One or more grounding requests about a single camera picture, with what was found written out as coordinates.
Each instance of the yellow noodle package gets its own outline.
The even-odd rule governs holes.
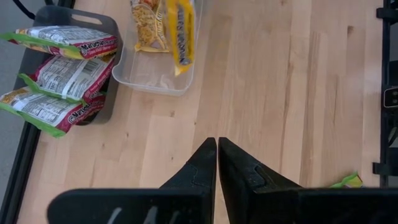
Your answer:
[[[195,51],[195,9],[193,0],[166,0],[169,36],[175,63],[175,76],[193,65]]]
[[[131,10],[137,26],[136,51],[169,52],[165,37],[162,0],[131,0]]]

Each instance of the wooden table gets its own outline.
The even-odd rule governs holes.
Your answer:
[[[105,125],[46,134],[19,223],[45,223],[57,194],[159,187],[208,136],[226,136],[305,187],[358,170],[378,186],[382,0],[207,0],[195,78],[182,97],[119,86]],[[124,34],[128,0],[77,0]],[[228,223],[220,185],[215,223]]]

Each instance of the clear plastic container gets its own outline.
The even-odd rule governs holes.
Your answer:
[[[200,31],[203,0],[195,0],[195,51]],[[124,46],[119,63],[113,68],[113,77],[123,85],[139,91],[172,96],[183,95],[193,80],[193,64],[189,71],[175,77],[172,53],[150,53],[134,50],[137,29],[130,15],[124,36]]]

